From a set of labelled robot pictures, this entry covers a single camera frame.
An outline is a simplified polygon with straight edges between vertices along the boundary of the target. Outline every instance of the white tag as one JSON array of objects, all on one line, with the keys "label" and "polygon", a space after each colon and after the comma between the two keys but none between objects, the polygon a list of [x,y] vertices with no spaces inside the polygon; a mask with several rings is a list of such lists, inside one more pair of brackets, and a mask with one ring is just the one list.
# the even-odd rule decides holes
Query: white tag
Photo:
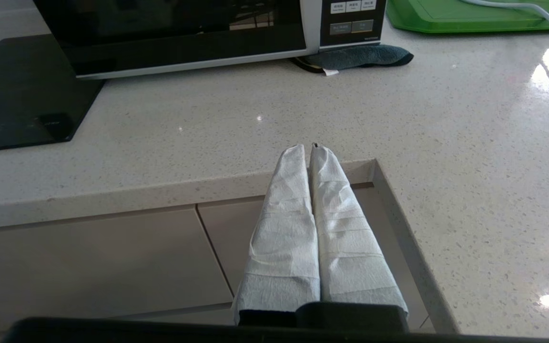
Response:
[{"label": "white tag", "polygon": [[338,74],[338,71],[336,69],[323,68],[323,71],[325,71],[325,76],[332,76],[332,75]]}]

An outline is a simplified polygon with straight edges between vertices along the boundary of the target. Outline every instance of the microwave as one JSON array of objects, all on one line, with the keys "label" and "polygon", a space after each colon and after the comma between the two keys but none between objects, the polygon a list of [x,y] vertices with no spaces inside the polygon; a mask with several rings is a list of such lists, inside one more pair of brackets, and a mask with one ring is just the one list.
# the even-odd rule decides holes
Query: microwave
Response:
[{"label": "microwave", "polygon": [[379,43],[385,0],[33,0],[78,78]]}]

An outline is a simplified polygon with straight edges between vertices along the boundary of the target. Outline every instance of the folded cloth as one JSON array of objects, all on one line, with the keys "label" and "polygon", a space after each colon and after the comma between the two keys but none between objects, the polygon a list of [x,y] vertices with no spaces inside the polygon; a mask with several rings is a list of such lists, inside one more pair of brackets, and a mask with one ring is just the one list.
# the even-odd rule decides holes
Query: folded cloth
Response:
[{"label": "folded cloth", "polygon": [[294,312],[319,301],[317,256],[305,148],[296,145],[279,158],[266,191],[233,303],[236,324],[243,310]]},{"label": "folded cloth", "polygon": [[324,68],[342,70],[353,67],[394,67],[406,65],[414,58],[408,50],[390,45],[351,46],[338,50],[319,52],[318,54],[298,57],[294,63],[303,69]]},{"label": "folded cloth", "polygon": [[408,308],[338,159],[313,145],[313,213],[319,241],[322,300]]}]

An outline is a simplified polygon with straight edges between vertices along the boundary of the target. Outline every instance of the white paper towel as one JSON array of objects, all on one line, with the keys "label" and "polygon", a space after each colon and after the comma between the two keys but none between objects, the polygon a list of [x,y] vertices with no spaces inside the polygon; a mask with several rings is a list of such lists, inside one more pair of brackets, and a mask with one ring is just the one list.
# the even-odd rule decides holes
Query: white paper towel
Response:
[{"label": "white paper towel", "polygon": [[408,311],[338,159],[313,145],[312,207],[319,245],[322,300],[394,304]]},{"label": "white paper towel", "polygon": [[251,238],[244,278],[233,304],[242,310],[296,311],[320,300],[315,220],[305,148],[283,152]]}]

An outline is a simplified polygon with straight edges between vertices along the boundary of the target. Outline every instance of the microwave control panel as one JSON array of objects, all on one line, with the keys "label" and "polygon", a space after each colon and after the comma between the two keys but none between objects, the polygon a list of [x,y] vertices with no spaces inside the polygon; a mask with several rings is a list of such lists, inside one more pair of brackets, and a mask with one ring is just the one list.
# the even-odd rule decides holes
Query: microwave control panel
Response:
[{"label": "microwave control panel", "polygon": [[321,46],[379,41],[386,0],[323,0]]}]

